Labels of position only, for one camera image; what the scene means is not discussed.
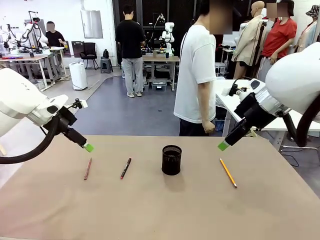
grey pants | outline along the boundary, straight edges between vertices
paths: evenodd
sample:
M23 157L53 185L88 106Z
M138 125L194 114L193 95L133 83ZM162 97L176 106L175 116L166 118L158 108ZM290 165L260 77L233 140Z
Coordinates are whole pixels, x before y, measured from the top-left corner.
M142 57L140 58L123 58L123 70L125 74L125 86L129 94L135 92L143 92L144 90L144 80L142 74ZM136 75L135 88L133 84L133 77Z
M261 82L266 82L266 76L269 72L270 68L272 67L270 58L263 57L260 62L257 79Z

grey stool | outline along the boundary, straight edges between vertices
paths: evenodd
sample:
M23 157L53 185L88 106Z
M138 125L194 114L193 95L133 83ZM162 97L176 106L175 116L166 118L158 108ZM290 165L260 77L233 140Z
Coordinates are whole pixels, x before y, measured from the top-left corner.
M100 72L102 74L110 74L113 72L112 63L110 58L101 58L100 60Z

pen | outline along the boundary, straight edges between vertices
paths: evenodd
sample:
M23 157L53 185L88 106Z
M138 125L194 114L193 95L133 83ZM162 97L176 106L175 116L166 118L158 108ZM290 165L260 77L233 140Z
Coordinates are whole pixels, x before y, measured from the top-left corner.
M88 163L88 166L86 167L86 171L85 171L85 175L84 175L84 180L87 180L87 179L88 179L89 170L90 170L90 167L91 167L91 162L92 162L92 158L90 158L89 163Z
M124 176L125 176L125 174L126 174L126 172L128 170L128 167L129 167L130 163L131 163L131 157L129 158L128 162L126 163L126 165L124 167L124 170L123 170L123 172L121 174L120 179L124 179Z
M236 184L236 182L235 182L234 178L231 176L231 174L230 174L230 172L229 172L229 170L228 170L227 166L225 165L224 161L223 161L221 158L220 158L220 162L221 162L221 164L222 164L222 166L223 166L224 170L226 171L226 174L228 174L228 176L229 176L229 178L230 178L231 182L233 183L234 187L235 187L235 188L237 188L238 186L237 186L237 184Z

black pants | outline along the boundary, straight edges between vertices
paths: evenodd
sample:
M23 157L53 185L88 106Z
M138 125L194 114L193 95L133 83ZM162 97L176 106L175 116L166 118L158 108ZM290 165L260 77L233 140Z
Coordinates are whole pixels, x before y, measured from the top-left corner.
M201 123L192 123L180 118L180 137L208 137Z

black t-shirt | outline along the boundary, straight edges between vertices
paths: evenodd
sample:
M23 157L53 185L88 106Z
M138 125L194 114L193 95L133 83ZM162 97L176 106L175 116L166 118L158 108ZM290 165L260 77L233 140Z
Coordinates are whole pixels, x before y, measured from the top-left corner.
M47 31L45 33L46 38L48 39L49 46L50 47L63 47L63 45L59 42L59 39L62 41L65 41L64 36L58 31L55 31L54 33Z
M123 20L116 28L115 41L121 44L124 59L141 58L141 42L144 40L142 27L133 20Z

